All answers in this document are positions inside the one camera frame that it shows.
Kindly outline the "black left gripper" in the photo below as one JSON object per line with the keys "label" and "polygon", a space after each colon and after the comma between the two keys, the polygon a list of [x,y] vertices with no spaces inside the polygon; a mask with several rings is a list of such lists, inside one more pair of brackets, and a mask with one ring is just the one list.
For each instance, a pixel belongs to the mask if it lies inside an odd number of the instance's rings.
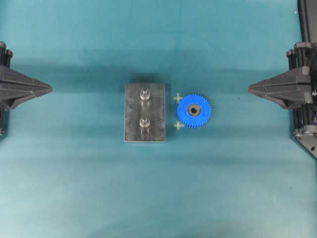
{"label": "black left gripper", "polygon": [[38,98],[53,91],[52,87],[32,77],[26,76],[15,70],[10,69],[12,51],[6,48],[5,42],[0,42],[0,82],[19,86],[22,90],[40,90],[37,92],[27,93],[23,96],[13,96],[9,99],[0,100],[0,134],[4,134],[4,115],[5,109],[15,109],[18,105]]}

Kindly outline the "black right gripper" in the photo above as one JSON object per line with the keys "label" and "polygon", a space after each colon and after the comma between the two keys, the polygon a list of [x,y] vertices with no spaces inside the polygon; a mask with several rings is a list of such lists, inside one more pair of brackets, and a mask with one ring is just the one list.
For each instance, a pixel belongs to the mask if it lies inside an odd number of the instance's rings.
{"label": "black right gripper", "polygon": [[[298,42],[286,53],[290,71],[251,84],[248,92],[293,110],[294,135],[317,134],[317,45]],[[311,95],[301,91],[268,91],[265,87],[311,85]]]}

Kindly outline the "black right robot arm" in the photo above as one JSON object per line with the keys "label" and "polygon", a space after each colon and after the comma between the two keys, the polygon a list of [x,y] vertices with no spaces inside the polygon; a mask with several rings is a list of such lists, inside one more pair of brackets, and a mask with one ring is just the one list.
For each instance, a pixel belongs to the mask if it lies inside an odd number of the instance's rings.
{"label": "black right robot arm", "polygon": [[317,155],[317,2],[298,1],[302,40],[286,52],[289,70],[248,86],[248,92],[293,112],[294,137]]}

